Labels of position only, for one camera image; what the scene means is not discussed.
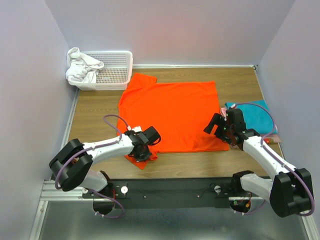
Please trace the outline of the orange t shirt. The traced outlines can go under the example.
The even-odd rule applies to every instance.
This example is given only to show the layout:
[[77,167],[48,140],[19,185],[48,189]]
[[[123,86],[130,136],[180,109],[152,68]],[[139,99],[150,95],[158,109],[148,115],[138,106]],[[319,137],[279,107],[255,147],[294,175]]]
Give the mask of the orange t shirt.
[[135,73],[118,102],[118,114],[131,127],[153,126],[161,141],[149,148],[146,161],[127,160],[143,170],[158,153],[228,151],[228,144],[204,131],[219,112],[215,81],[158,83],[154,76]]

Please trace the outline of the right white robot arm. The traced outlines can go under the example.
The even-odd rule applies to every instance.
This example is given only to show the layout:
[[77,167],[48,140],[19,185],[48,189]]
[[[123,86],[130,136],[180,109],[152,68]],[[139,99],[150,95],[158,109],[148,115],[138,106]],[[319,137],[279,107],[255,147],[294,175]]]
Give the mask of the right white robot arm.
[[249,192],[271,205],[281,218],[299,215],[311,216],[315,211],[312,176],[305,168],[288,163],[265,143],[253,128],[248,129],[244,115],[237,104],[226,110],[225,115],[215,113],[203,130],[251,156],[268,174],[269,179],[259,177],[250,170],[233,174],[230,191],[241,196]]

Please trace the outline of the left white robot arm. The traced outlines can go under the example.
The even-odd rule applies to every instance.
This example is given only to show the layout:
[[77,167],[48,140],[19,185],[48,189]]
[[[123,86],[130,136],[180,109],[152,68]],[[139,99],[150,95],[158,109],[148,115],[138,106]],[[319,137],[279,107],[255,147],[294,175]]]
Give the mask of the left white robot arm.
[[148,160],[151,146],[161,141],[161,135],[150,126],[146,130],[137,126],[119,136],[98,142],[69,141],[49,162],[55,177],[55,187],[64,192],[77,187],[94,191],[104,198],[110,194],[111,185],[102,171],[91,170],[92,165],[119,156],[129,156],[140,163]]

